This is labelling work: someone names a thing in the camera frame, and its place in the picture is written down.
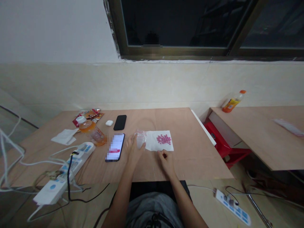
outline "pink pills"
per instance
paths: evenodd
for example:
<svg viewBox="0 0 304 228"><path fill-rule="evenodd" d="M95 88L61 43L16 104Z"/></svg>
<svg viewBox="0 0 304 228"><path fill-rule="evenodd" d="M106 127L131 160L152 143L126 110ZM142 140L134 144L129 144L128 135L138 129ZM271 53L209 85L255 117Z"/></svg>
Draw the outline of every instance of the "pink pills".
<svg viewBox="0 0 304 228"><path fill-rule="evenodd" d="M169 145L171 145L171 137L168 137L168 135L165 135L165 136L160 135L156 139L157 139L158 143L160 143L160 144L168 143Z"/></svg>

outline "floor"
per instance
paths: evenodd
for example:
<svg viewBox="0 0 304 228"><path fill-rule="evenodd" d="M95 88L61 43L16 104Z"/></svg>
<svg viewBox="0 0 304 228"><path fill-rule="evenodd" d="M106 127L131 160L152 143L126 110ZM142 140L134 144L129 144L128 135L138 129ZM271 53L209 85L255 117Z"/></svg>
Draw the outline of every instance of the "floor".
<svg viewBox="0 0 304 228"><path fill-rule="evenodd" d="M220 191L225 192L225 186L231 185L239 190L242 189L242 182L245 186L253 184L252 180L248 178L245 173L245 170L242 165L237 164L231 168L231 172L234 175L235 179L227 180L196 180L187 181L187 184L193 184L198 186L204 186L209 188L218 188ZM85 191L84 193L73 193L73 197L90 199L92 196L98 194L106 184L94 185L92 189ZM62 210L45 216L40 220L34 221L32 223L27 223L27 218L33 213L37 208L35 203L32 201L33 196L24 196L23 194L12 193L10 196L13 197L12 201L15 203L9 203L7 208L13 210L14 205L15 210L17 211L12 219L7 219L6 225L3 227L90 227L92 228L95 224L95 221L101 211L107 208L110 204L113 194L117 189L118 184L110 184L106 190L95 200L89 203L82 202L72 202L68 206L64 207ZM202 215L203 219L206 221L209 228L245 228L245 225L240 221L236 216L234 216L228 209L220 204L214 197L213 193L210 190L189 187L190 194L193 200L193 203L199 213ZM252 206L251 202L248 200L245 195L236 195L240 203L240 207L245 210L252 220L251 227L266 227ZM304 223L304 209L299 209L295 206L290 205L287 202L271 199L264 196L253 196L253 199L256 201L261 211L264 213L266 218L273 224L273 227L303 227ZM52 209L57 208L58 205L47 206L43 208L39 214L47 213ZM105 215L100 220L99 226L105 218Z"/></svg>

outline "white power strip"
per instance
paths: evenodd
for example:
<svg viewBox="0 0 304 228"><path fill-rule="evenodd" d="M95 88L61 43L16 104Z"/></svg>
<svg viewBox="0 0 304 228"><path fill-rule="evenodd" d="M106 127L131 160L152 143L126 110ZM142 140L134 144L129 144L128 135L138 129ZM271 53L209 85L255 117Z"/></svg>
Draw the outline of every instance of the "white power strip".
<svg viewBox="0 0 304 228"><path fill-rule="evenodd" d="M85 142L81 144L75 152L79 153L78 155L74 154L71 164L71 170L74 175L78 173L80 168L95 150L96 146L91 142ZM60 168L60 171L63 172L60 176L57 177L56 180L50 180L41 191L34 197L34 201L37 205L49 205L55 204L62 196L64 191L67 189L67 170L68 167L66 165Z"/></svg>
<svg viewBox="0 0 304 228"><path fill-rule="evenodd" d="M216 195L215 197L225 206L227 207L236 217L238 217L243 223L246 225L250 226L251 225L251 219L250 216L239 206L234 205L231 206L229 205L229 202L227 201L227 197L220 191L216 190Z"/></svg>

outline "window frame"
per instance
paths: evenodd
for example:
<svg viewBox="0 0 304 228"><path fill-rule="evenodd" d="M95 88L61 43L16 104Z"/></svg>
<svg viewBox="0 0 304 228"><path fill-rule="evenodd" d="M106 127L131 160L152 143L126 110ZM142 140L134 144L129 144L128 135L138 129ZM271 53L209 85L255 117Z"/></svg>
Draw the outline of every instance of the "window frame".
<svg viewBox="0 0 304 228"><path fill-rule="evenodd" d="M108 20L113 32L116 49L126 60L304 60L304 49L241 48L256 19L269 0L253 0L233 34L228 47L161 47L158 56L144 53L151 47L128 46L120 0L104 0Z"/></svg>

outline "plastic bag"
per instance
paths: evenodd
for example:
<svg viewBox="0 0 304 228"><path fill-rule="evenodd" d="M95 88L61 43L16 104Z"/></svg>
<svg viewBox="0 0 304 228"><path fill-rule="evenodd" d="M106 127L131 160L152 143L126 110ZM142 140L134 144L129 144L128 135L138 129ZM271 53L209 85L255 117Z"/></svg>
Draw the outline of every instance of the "plastic bag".
<svg viewBox="0 0 304 228"><path fill-rule="evenodd" d="M134 135L135 134L137 134L137 148L140 149L147 140L147 132L137 129Z"/></svg>

